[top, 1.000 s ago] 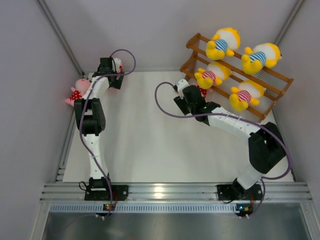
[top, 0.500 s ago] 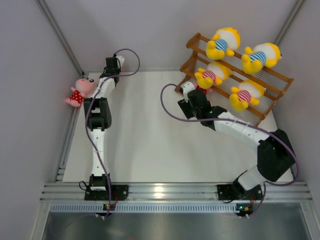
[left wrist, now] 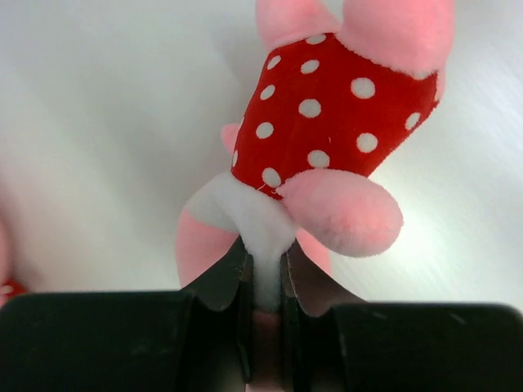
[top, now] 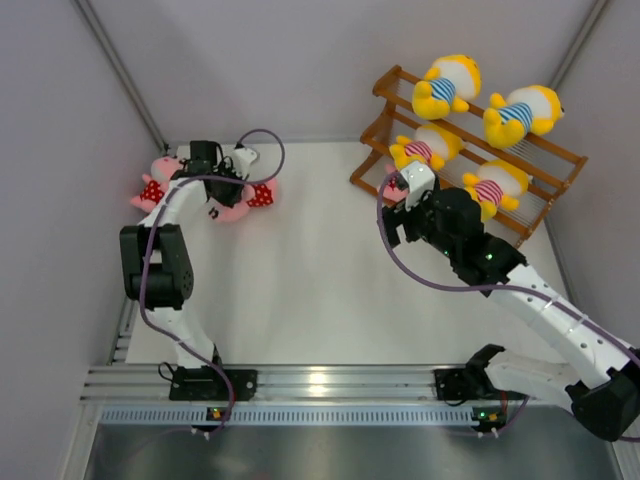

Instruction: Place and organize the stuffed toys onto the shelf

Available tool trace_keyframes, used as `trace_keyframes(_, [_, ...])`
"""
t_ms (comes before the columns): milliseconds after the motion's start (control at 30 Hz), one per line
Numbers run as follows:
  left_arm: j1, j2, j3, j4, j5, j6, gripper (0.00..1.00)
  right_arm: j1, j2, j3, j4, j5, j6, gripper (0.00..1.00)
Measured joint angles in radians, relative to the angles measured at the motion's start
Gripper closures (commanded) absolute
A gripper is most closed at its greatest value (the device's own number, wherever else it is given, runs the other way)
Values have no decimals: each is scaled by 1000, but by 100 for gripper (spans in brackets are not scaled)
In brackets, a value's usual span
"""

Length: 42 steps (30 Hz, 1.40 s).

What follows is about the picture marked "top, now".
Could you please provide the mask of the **pink plush red dotted dress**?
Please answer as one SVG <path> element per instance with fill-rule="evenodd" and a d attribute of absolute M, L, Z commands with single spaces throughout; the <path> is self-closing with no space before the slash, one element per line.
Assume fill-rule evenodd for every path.
<path fill-rule="evenodd" d="M 401 188 L 403 181 L 401 174 L 395 175 L 383 189 L 384 198 L 394 203 L 403 200 L 407 195 L 407 192 Z"/>

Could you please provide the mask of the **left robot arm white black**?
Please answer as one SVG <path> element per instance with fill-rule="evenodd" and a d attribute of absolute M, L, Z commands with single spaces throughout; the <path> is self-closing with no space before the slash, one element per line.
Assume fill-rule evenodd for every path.
<path fill-rule="evenodd" d="M 144 174 L 143 190 L 131 203 L 144 218 L 120 230 L 126 295 L 141 320 L 169 340 L 176 352 L 173 382 L 191 378 L 204 399 L 219 397 L 226 376 L 214 341 L 202 328 L 193 295 L 201 282 L 191 259 L 186 229 L 203 216 L 234 213 L 250 201 L 250 171 L 256 150 L 238 142 L 229 152 L 213 141 L 194 141 L 189 155 L 161 156 Z"/>

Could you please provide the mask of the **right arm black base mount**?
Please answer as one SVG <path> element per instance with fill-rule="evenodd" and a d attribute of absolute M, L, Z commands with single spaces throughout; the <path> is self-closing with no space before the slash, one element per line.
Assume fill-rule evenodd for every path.
<path fill-rule="evenodd" d="M 437 398 L 451 406 L 472 400 L 500 400 L 501 393 L 490 382 L 485 368 L 491 359 L 504 351 L 502 346 L 488 344 L 473 354 L 462 367 L 436 369 Z"/>

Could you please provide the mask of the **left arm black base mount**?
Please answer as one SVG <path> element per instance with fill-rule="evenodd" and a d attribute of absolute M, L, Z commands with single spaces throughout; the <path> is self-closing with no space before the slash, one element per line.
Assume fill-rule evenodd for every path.
<path fill-rule="evenodd" d="M 251 400 L 257 390 L 258 372 L 254 369 L 224 369 L 236 401 Z M 179 367 L 173 374 L 169 392 L 171 401 L 225 401 L 229 389 L 224 379 L 210 367 L 185 369 Z"/>

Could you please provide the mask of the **yellow plush red stripes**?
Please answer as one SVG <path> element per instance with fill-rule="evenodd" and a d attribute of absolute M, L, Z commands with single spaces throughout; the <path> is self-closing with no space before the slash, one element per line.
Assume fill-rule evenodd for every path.
<path fill-rule="evenodd" d="M 389 152 L 398 171 L 418 161 L 438 172 L 465 147 L 461 137 L 429 123 L 416 129 L 412 138 L 397 136 Z"/>
<path fill-rule="evenodd" d="M 476 173 L 462 176 L 464 189 L 480 205 L 482 222 L 494 218 L 499 209 L 516 210 L 531 179 L 531 175 L 502 159 L 488 161 Z"/>

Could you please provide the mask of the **yellow plush blue stripes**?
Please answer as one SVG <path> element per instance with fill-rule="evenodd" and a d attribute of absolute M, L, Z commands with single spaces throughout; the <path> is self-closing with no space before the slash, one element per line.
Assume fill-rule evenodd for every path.
<path fill-rule="evenodd" d="M 480 67 L 472 57 L 462 54 L 440 57 L 414 85 L 412 110 L 425 120 L 465 113 L 469 102 L 480 94 L 482 84 Z"/>
<path fill-rule="evenodd" d="M 483 114 L 485 141 L 496 149 L 508 149 L 528 134 L 543 136 L 564 117 L 565 109 L 555 90 L 530 85 L 506 97 L 495 92 Z"/>

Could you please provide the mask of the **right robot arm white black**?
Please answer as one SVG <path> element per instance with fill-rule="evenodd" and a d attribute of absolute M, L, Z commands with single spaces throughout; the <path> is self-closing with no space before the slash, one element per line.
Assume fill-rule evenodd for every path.
<path fill-rule="evenodd" d="M 480 207 L 459 188 L 427 191 L 412 207 L 379 199 L 376 222 L 383 245 L 410 278 L 449 293 L 479 293 L 535 332 L 561 358 L 534 360 L 488 344 L 466 363 L 468 388 L 488 397 L 497 391 L 543 400 L 570 413 L 599 439 L 629 441 L 639 418 L 639 350 L 597 325 L 555 291 L 516 248 L 488 233 Z M 419 276 L 394 249 L 421 240 L 449 262 L 461 285 Z"/>

